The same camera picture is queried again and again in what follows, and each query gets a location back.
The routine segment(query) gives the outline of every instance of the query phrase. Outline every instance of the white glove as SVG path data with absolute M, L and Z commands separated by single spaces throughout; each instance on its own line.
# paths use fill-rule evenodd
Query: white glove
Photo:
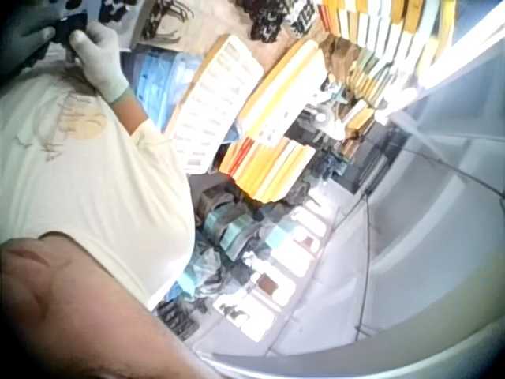
M 113 103 L 128 89 L 129 83 L 121 70 L 116 31 L 90 21 L 86 34 L 80 30 L 72 33 L 70 46 L 79 56 L 86 79 L 105 101 Z

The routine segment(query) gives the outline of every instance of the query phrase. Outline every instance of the printed graphic on shirt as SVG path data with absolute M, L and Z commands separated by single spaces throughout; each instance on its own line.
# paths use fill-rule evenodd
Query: printed graphic on shirt
M 107 117 L 94 106 L 96 101 L 95 97 L 71 92 L 62 103 L 54 104 L 54 100 L 50 99 L 39 107 L 33 123 L 33 134 L 47 153 L 47 162 L 64 153 L 69 138 L 89 141 L 103 133 L 107 127 Z M 47 116 L 54 112 L 55 107 L 56 122 L 48 126 Z

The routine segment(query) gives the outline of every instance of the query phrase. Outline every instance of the window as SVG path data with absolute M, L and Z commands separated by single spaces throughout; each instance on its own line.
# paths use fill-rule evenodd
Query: window
M 303 226 L 312 231 L 318 237 L 323 237 L 324 234 L 326 233 L 327 230 L 326 224 L 323 221 L 321 221 L 317 216 L 315 216 L 313 213 L 309 212 L 307 209 L 303 207 L 297 207 L 296 209 L 294 209 L 294 211 L 291 213 L 291 218 L 301 223 Z
M 280 306 L 285 306 L 296 290 L 297 286 L 294 281 L 282 274 L 269 262 L 258 260 L 253 267 L 258 272 L 252 275 L 251 280 L 257 283 L 265 294 L 270 295 L 274 302 Z
M 246 295 L 237 304 L 235 295 L 221 295 L 214 302 L 216 308 L 233 325 L 243 331 L 251 340 L 259 342 L 274 324 L 275 315 L 264 304 L 251 295 Z
M 302 226 L 294 228 L 293 240 L 312 253 L 317 253 L 321 246 L 319 239 Z
M 312 255 L 292 238 L 286 238 L 278 249 L 273 249 L 271 256 L 300 278 L 305 276 L 313 259 Z

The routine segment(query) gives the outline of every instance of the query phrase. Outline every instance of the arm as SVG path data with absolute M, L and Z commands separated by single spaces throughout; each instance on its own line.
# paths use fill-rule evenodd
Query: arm
M 220 378 L 71 238 L 10 240 L 0 253 L 0 311 L 29 362 L 57 377 Z
M 110 108 L 130 136 L 135 133 L 142 122 L 149 118 L 131 88 L 128 88 L 118 100 L 111 104 Z
M 98 22 L 90 22 L 86 34 L 72 33 L 70 45 L 79 56 L 86 79 L 102 94 L 132 135 L 149 117 L 121 70 L 117 33 Z

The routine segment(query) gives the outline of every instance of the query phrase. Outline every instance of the skin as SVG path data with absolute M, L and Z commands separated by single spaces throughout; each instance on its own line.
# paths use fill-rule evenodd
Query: skin
M 70 238 L 15 239 L 1 254 L 2 310 L 49 370 L 73 377 L 220 377 Z
M 135 130 L 148 119 L 144 108 L 140 105 L 133 91 L 127 91 L 119 101 L 110 106 L 119 121 L 131 136 Z

